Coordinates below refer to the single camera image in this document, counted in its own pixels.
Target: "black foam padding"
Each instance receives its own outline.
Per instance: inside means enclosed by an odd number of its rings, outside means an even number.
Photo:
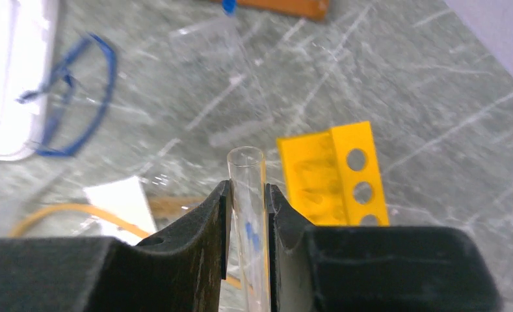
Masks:
[[[324,227],[266,186],[272,312],[500,311],[474,242],[449,227]]]
[[[114,238],[0,239],[0,311],[218,311],[229,181],[128,246]]]
[[[318,311],[500,311],[474,242],[449,227],[310,227]]]

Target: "white tray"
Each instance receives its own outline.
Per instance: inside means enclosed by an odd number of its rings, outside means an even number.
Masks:
[[[59,0],[0,0],[0,160],[32,155],[44,128],[47,97],[21,105],[49,75]]]

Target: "gray marble countertop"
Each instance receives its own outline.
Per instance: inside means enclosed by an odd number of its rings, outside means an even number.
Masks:
[[[469,233],[513,311],[513,79],[441,0],[332,1],[323,23],[239,9],[269,115],[228,106],[236,99],[224,101],[233,94],[227,85],[186,76],[196,68],[180,68],[170,51],[170,31],[219,16],[219,5],[76,0],[63,7],[56,55],[85,31],[106,37],[119,53],[114,101],[73,162],[0,163],[0,199],[66,164],[72,169],[21,213],[133,174],[163,178],[162,193],[205,195],[227,178],[227,152],[240,145],[265,150],[267,181],[284,189],[276,137],[370,120],[391,223]],[[73,68],[83,89],[64,138],[96,109],[105,82],[96,53]],[[182,77],[196,86],[191,92]],[[34,232],[68,234],[84,218],[50,217]],[[228,287],[222,309],[240,311]]]

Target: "test tube rim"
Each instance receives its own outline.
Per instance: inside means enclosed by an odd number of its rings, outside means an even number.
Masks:
[[[235,161],[233,160],[233,156],[238,153],[239,151],[242,151],[242,150],[252,150],[254,151],[254,155],[257,155],[257,157],[255,158],[255,161],[254,162],[251,162],[250,164],[237,164],[235,163]],[[264,152],[257,148],[257,147],[254,147],[254,146],[239,146],[238,148],[234,148],[232,149],[229,153],[228,153],[228,163],[230,163],[232,166],[235,166],[237,168],[252,168],[252,167],[256,167],[256,166],[260,166],[261,163],[264,161]]]

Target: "test tube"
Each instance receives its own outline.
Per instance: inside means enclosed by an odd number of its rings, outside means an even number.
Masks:
[[[241,285],[248,312],[270,312],[268,216],[264,153],[252,146],[228,153]]]

